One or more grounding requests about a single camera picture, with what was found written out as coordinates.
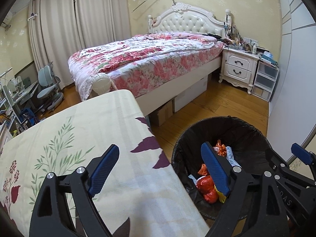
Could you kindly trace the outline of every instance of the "white nightstand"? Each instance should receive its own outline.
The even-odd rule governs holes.
[[[255,54],[225,47],[219,82],[225,79],[233,86],[247,88],[251,94],[258,60],[259,56]]]

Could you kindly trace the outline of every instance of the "bedpost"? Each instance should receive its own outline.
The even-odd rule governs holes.
[[[148,33],[152,33],[152,27],[153,27],[153,17],[151,15],[148,15]]]
[[[232,16],[231,16],[231,12],[229,9],[225,10],[225,23],[228,26],[228,29],[226,30],[227,35],[230,37],[232,34],[232,26],[233,26],[233,22],[232,22]]]

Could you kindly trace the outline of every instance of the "blue gripper pad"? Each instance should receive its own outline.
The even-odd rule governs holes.
[[[312,164],[312,157],[309,152],[299,146],[297,143],[293,143],[291,147],[292,153],[299,158],[305,165]]]
[[[210,173],[216,189],[228,196],[230,193],[228,176],[206,143],[201,146],[201,156]]]
[[[105,180],[109,176],[118,159],[119,148],[116,145],[114,145],[112,149],[100,161],[97,168],[94,170],[90,177],[90,188],[88,192],[91,194],[92,197],[100,193],[105,183]]]

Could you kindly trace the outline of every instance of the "red plastic bag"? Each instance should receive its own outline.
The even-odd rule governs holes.
[[[215,189],[213,189],[211,192],[209,192],[208,194],[204,194],[203,195],[204,199],[208,202],[208,203],[215,203],[218,199],[218,194],[216,192]]]
[[[214,182],[210,175],[204,176],[197,181],[197,189],[202,194],[208,194],[214,189]]]

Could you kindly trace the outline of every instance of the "bottle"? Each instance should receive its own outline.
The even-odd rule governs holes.
[[[253,46],[252,48],[252,53],[253,54],[257,54],[257,47],[256,47],[256,44]]]

